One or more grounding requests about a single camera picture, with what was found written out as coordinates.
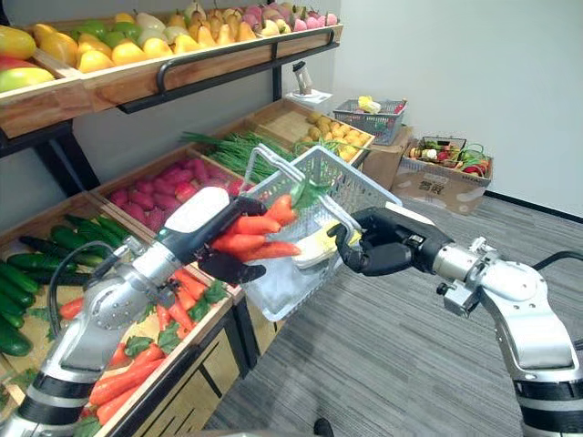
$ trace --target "green cucumber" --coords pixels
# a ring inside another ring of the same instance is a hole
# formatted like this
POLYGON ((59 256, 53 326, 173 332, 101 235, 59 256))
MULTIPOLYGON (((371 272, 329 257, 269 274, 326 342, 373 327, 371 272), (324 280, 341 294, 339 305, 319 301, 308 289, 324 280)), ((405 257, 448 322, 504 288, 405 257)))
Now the green cucumber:
MULTIPOLYGON (((6 262, 23 270, 55 271, 61 263, 61 260, 50 255, 45 255, 44 253, 18 253, 8 257, 6 262)), ((77 270, 77 264, 73 262, 67 264, 65 267, 65 271, 73 272, 75 270, 77 270)))
POLYGON ((33 343, 0 317, 0 351, 6 355, 24 357, 33 349, 33 343))
POLYGON ((0 317, 4 318, 8 323, 10 323, 18 330, 25 325, 25 320, 22 318, 22 316, 15 316, 14 314, 8 314, 7 312, 0 311, 0 317))
MULTIPOLYGON (((53 273, 47 271, 29 271, 26 273, 40 284, 48 285, 53 273)), ((56 285, 83 286, 91 278, 89 273, 61 273, 56 279, 56 285)))
POLYGON ((2 260, 0 260, 0 276, 8 279, 22 291, 26 291, 27 293, 31 294, 38 294, 40 292, 40 285, 38 285, 36 281, 28 278, 25 273, 16 267, 9 266, 2 260))
POLYGON ((113 232, 119 239, 123 240, 129 237, 129 232, 127 232, 121 225, 118 225, 116 221, 103 216, 97 216, 97 221, 103 229, 113 232))
POLYGON ((67 219, 73 226, 77 227, 77 232, 79 233, 82 232, 81 229, 91 229, 95 235, 101 235, 101 239, 99 239, 100 241, 103 241, 104 243, 107 243, 109 246, 113 246, 114 248, 121 246, 121 239, 119 239, 113 232, 101 228, 98 224, 92 222, 91 220, 72 216, 70 214, 66 214, 65 219, 67 219))
POLYGON ((76 234, 73 229, 62 225, 56 225, 51 229, 51 239, 69 250, 80 248, 87 243, 87 240, 76 234))
POLYGON ((35 296, 22 291, 7 279, 0 278, 0 293, 6 295, 23 308, 31 307, 35 303, 35 296))
POLYGON ((0 293, 0 308, 2 312, 12 314, 14 316, 22 316, 25 313, 25 309, 6 296, 4 293, 0 293))
MULTIPOLYGON (((39 252, 59 259, 64 259, 71 252, 71 250, 62 248, 52 241, 38 239, 36 237, 29 237, 27 235, 23 235, 18 239, 18 241, 26 244, 29 248, 38 250, 39 252)), ((92 255, 90 253, 79 253, 73 258, 73 261, 79 264, 83 264, 84 266, 97 267, 103 262, 103 259, 98 255, 92 255)))

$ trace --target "white plastic basket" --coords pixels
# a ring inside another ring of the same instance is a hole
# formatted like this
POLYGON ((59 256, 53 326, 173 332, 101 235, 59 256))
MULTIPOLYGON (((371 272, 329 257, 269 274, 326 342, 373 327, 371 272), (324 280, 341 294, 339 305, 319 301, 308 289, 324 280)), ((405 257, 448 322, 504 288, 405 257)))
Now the white plastic basket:
MULTIPOLYGON (((331 220, 338 220, 348 228, 348 239, 358 223, 350 216, 369 207, 384 207, 387 201, 403 205, 401 200, 360 171, 321 146, 312 147, 289 163, 275 155, 264 145, 253 150, 245 175, 245 183, 258 155, 271 162, 279 171, 246 192, 246 196, 261 200, 269 207, 279 196, 290 193, 292 188, 308 178, 317 185, 330 185, 327 196, 300 211, 300 216, 291 225, 273 236, 278 241, 295 243, 310 236, 331 220)), ((338 253, 309 269, 298 269, 291 258, 256 261, 267 269, 267 274, 242 287, 251 301, 271 321, 290 315, 332 276, 342 264, 338 253)))

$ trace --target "baseboard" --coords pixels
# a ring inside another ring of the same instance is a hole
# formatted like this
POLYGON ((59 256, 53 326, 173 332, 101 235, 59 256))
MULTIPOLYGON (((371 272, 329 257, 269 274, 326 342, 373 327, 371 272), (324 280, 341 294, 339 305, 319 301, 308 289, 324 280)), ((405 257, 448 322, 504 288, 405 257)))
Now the baseboard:
POLYGON ((563 219, 575 221, 577 223, 583 223, 583 217, 575 216, 573 214, 568 214, 567 212, 559 211, 557 209, 541 207, 540 205, 537 205, 536 203, 526 202, 525 200, 520 200, 519 198, 511 198, 510 196, 505 196, 504 194, 499 194, 499 193, 495 193, 494 191, 488 191, 488 190, 486 191, 486 193, 484 193, 484 195, 488 196, 489 198, 497 198, 499 200, 504 200, 505 202, 508 202, 508 203, 514 203, 515 205, 518 205, 520 207, 525 207, 525 208, 534 209, 536 211, 545 212, 547 214, 550 214, 551 216, 561 217, 563 219))

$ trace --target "small plastic basket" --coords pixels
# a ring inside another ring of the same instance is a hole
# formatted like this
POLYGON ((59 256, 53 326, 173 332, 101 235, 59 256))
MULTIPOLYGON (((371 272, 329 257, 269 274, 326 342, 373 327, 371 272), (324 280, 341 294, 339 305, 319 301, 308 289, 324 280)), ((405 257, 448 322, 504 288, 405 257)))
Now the small plastic basket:
MULTIPOLYGON (((251 174, 257 155, 266 158, 279 171, 245 194, 261 200, 267 207, 305 178, 317 185, 331 186, 327 196, 320 196, 312 206, 301 210, 299 218, 274 235, 273 240, 295 243, 335 219, 348 228, 347 238, 350 239, 360 230, 350 214, 363 208, 384 207, 387 201, 402 205, 395 195, 321 146, 310 148, 289 163, 260 145, 251 155, 246 176, 251 174)), ((242 287, 263 315, 276 321, 287 317, 321 288, 342 260, 336 252, 332 258, 308 269, 299 269, 291 258, 262 260, 257 264, 264 265, 267 274, 242 287)))
POLYGON ((374 144, 388 146, 399 133, 404 111, 407 109, 407 102, 386 100, 379 103, 381 104, 381 112, 368 114, 359 109, 358 100, 347 100, 334 109, 334 117, 343 123, 374 135, 376 137, 374 144), (403 107, 395 114, 395 110, 400 105, 403 107))

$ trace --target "gray carpet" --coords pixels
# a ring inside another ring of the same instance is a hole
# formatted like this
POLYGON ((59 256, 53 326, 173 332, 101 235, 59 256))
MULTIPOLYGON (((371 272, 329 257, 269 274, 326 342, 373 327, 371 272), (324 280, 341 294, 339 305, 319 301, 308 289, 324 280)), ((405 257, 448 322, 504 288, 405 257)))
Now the gray carpet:
MULTIPOLYGON (((530 264, 583 249, 582 225, 491 198, 470 217, 406 206, 459 243, 483 235, 530 264)), ((562 260, 543 270, 551 305, 572 338, 583 337, 581 267, 562 260)), ((520 435, 493 322, 483 309, 470 320, 445 311, 438 283, 414 270, 367 279, 341 268, 236 382, 207 429, 309 432, 325 416, 337 437, 520 435)))

